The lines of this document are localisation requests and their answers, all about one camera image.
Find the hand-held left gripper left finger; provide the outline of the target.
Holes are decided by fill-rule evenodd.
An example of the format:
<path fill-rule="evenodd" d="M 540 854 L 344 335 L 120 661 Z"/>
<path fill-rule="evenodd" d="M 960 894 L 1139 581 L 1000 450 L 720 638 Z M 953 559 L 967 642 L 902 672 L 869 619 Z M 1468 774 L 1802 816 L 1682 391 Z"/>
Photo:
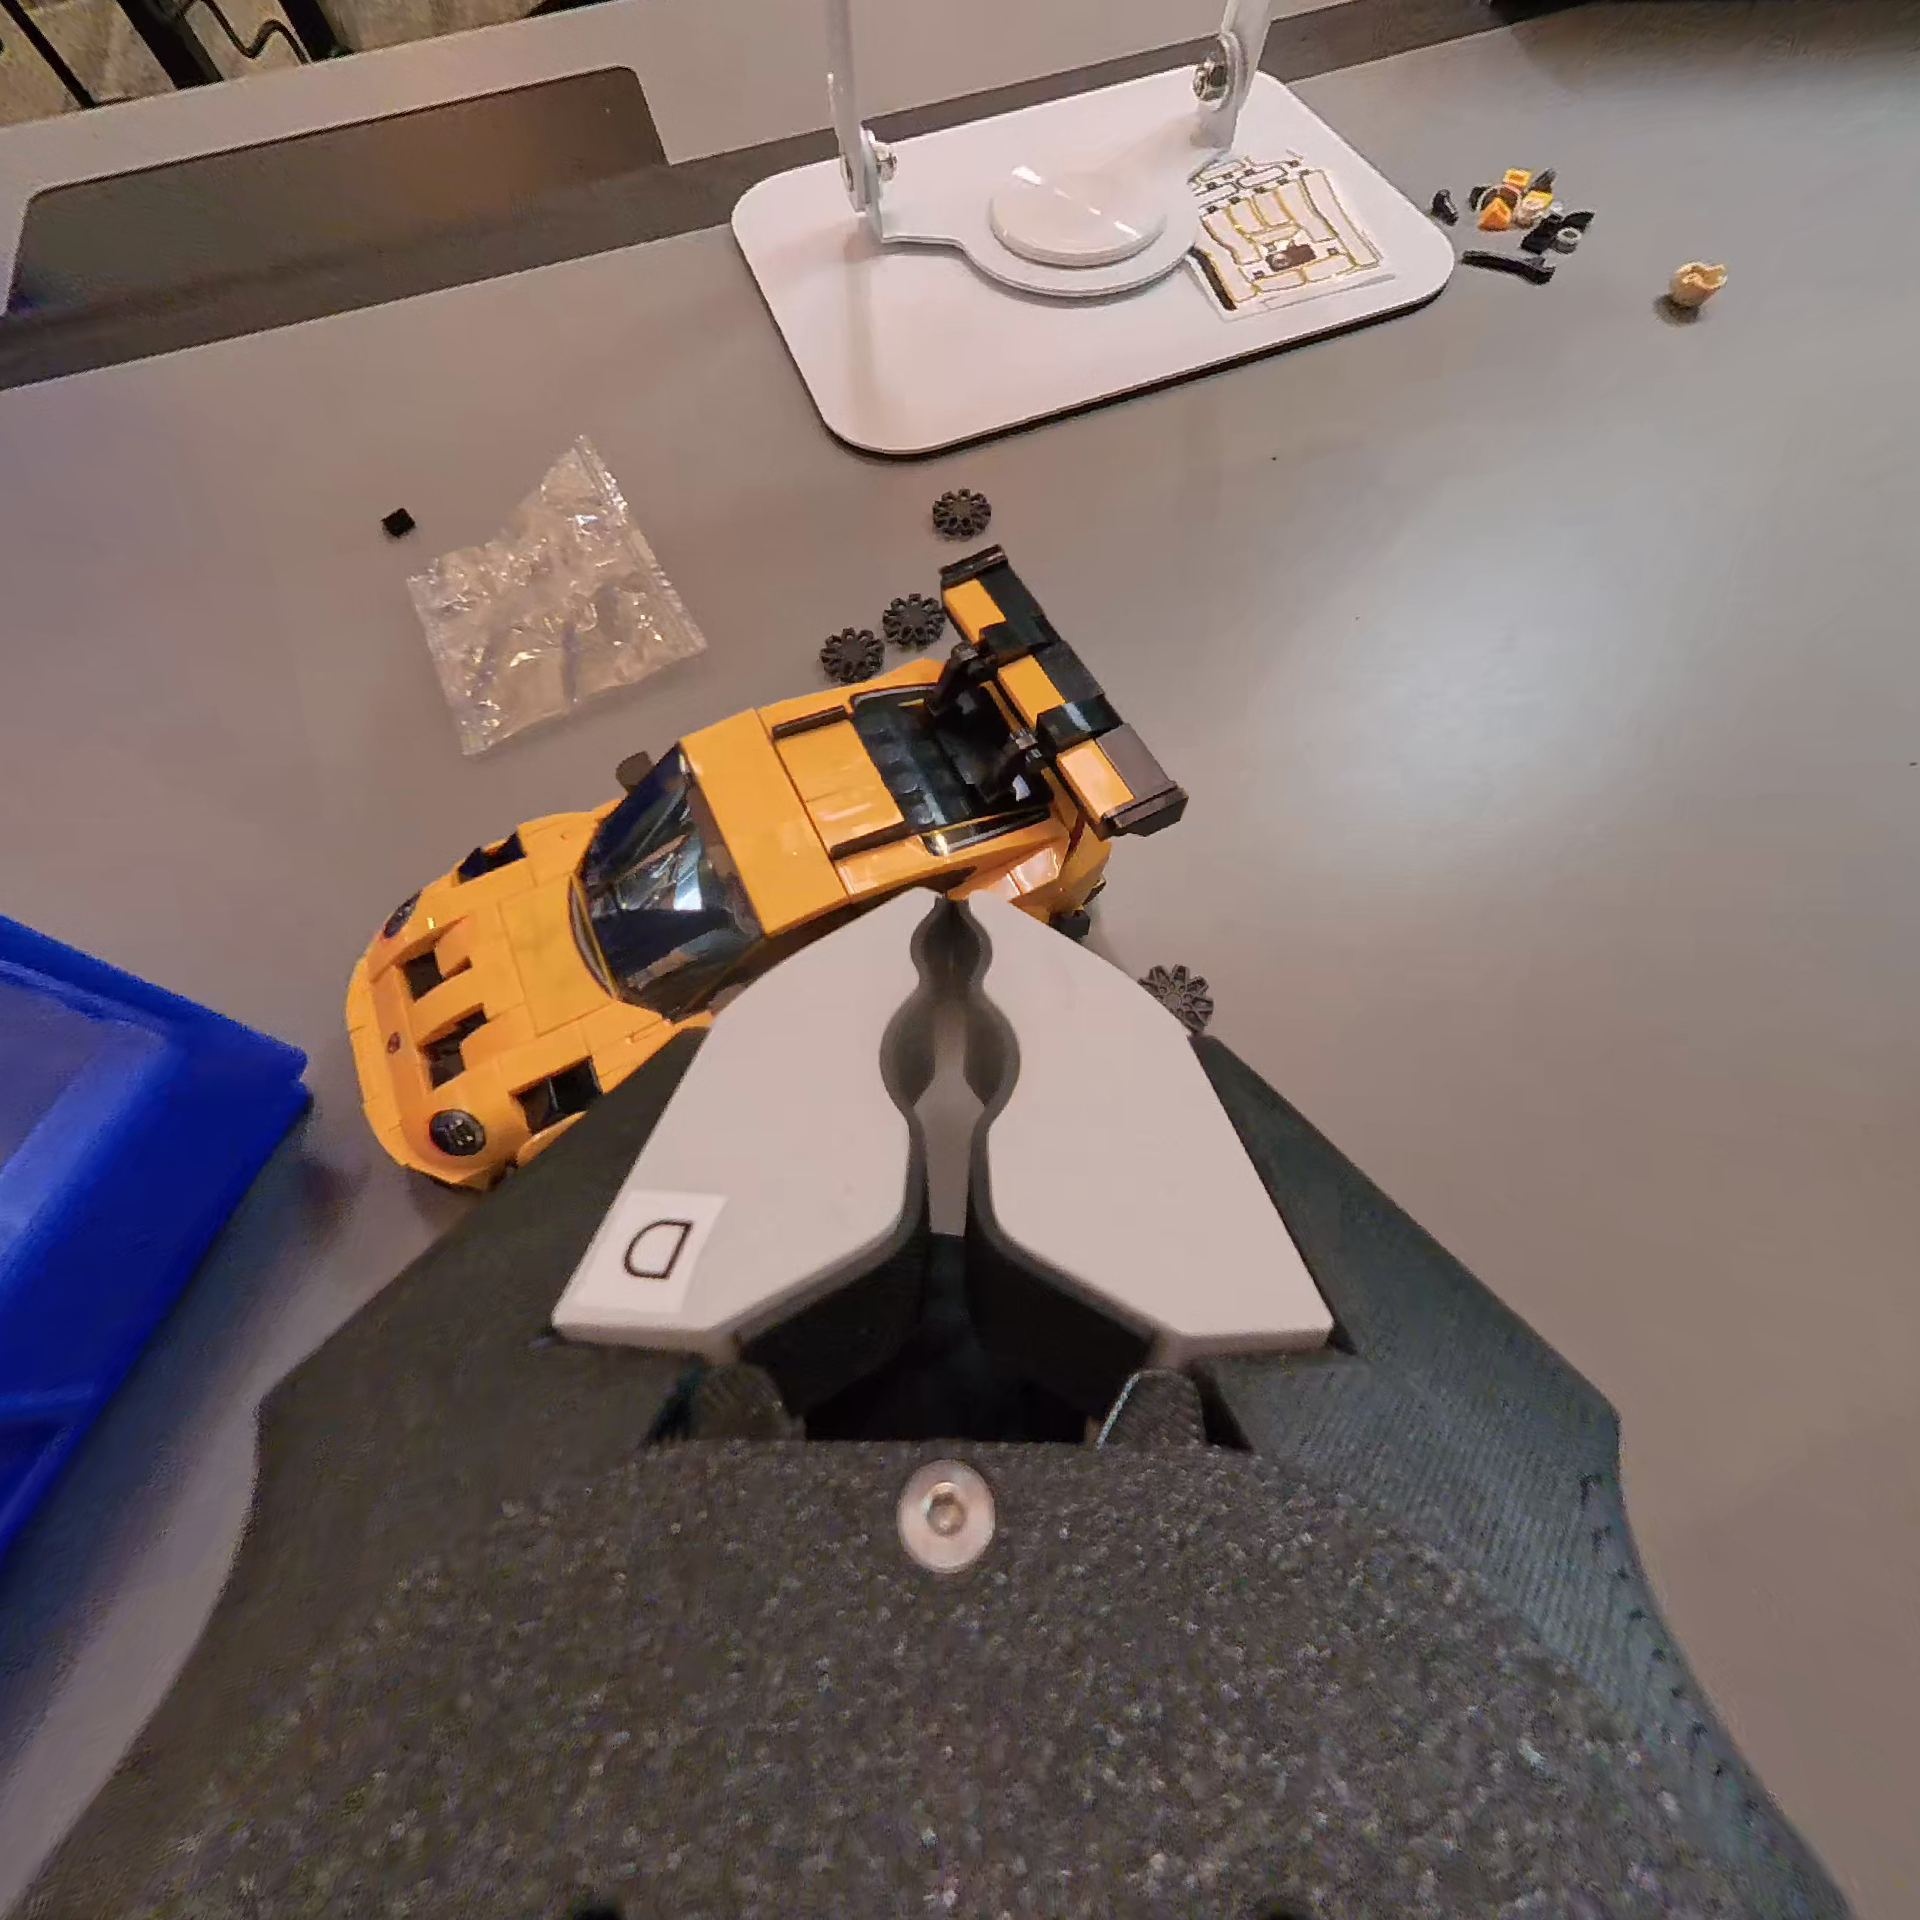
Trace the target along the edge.
<path fill-rule="evenodd" d="M 720 1008 L 553 1311 L 564 1340 L 737 1364 L 905 1248 L 942 913 L 900 894 Z"/>

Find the pile of small lego pieces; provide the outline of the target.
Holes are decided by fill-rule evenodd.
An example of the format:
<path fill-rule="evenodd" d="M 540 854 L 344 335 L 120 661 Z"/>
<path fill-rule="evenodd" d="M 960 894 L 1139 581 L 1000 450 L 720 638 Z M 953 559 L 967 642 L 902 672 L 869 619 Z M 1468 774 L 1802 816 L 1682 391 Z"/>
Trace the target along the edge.
<path fill-rule="evenodd" d="M 1510 168 L 1462 198 L 1436 187 L 1424 212 L 1432 226 L 1463 237 L 1462 267 L 1528 286 L 1546 286 L 1598 223 L 1593 210 L 1561 198 L 1552 168 Z"/>

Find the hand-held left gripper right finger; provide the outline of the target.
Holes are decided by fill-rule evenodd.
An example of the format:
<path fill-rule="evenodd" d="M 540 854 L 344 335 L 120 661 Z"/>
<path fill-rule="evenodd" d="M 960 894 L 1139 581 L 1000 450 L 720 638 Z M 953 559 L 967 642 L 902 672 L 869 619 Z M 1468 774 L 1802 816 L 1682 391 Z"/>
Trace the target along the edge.
<path fill-rule="evenodd" d="M 1006 900 L 964 910 L 964 1282 L 1023 1375 L 1325 1351 L 1335 1315 L 1180 1022 Z"/>

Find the lego sticker sheet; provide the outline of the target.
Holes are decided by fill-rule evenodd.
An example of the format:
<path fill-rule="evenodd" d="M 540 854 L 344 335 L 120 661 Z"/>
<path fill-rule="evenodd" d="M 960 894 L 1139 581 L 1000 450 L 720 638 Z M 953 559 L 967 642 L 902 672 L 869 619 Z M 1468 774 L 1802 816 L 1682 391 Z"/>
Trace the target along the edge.
<path fill-rule="evenodd" d="M 1188 187 L 1199 212 L 1188 274 L 1223 321 L 1280 316 L 1395 278 L 1327 171 L 1298 150 L 1231 150 L 1199 168 Z"/>

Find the clear crumpled plastic bag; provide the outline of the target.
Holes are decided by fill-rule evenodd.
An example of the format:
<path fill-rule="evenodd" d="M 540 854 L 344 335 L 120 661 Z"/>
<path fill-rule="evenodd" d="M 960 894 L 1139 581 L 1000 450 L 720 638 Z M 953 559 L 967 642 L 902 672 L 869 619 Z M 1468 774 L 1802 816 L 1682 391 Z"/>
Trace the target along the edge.
<path fill-rule="evenodd" d="M 464 759 L 705 654 L 705 631 L 584 434 L 508 525 L 408 581 Z"/>

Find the thin metal bracket strip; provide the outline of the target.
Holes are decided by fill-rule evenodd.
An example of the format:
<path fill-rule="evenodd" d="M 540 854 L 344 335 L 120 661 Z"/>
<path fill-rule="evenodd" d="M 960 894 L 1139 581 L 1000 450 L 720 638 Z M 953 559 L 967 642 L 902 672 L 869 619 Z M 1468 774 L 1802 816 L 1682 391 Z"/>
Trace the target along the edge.
<path fill-rule="evenodd" d="M 1228 2 L 1212 47 L 1194 69 L 1203 114 L 1233 122 L 1252 94 L 1272 2 Z"/>
<path fill-rule="evenodd" d="M 829 124 L 848 203 L 873 243 L 884 243 L 884 185 L 893 179 L 893 150 L 876 138 L 856 106 L 850 2 L 823 2 L 829 49 Z"/>

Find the yellow and black lego car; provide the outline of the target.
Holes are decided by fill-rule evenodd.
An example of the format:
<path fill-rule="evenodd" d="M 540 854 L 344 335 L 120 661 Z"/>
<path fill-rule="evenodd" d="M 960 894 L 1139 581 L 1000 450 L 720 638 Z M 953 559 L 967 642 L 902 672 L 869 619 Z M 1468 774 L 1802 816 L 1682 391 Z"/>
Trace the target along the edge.
<path fill-rule="evenodd" d="M 940 574 L 953 651 L 633 755 L 623 791 L 477 846 L 347 974 L 372 1141 L 488 1189 L 667 1043 L 900 896 L 1008 900 L 1083 939 L 1115 838 L 1170 830 L 1163 769 L 1006 549 Z"/>

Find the white monitor stand base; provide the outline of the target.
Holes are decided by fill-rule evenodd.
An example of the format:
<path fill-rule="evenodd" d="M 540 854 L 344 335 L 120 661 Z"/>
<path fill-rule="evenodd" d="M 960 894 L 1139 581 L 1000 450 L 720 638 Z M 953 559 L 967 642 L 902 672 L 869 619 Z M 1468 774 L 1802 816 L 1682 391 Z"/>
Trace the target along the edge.
<path fill-rule="evenodd" d="M 1388 321 L 1449 283 L 1452 241 L 1269 75 L 1252 85 L 1233 156 L 1319 171 L 1382 267 L 1238 316 L 1188 261 L 1115 299 L 1041 299 L 947 247 L 880 247 L 834 162 L 755 182 L 734 208 L 734 241 L 819 421 L 884 458 L 953 450 Z"/>

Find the blue plastic storage bin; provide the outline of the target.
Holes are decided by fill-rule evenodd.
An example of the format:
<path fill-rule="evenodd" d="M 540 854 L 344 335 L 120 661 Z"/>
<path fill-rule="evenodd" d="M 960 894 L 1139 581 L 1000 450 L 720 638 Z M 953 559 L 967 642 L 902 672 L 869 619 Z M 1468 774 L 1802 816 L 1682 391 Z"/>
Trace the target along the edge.
<path fill-rule="evenodd" d="M 3 919 L 3 1546 L 305 1114 L 305 1069 Z"/>

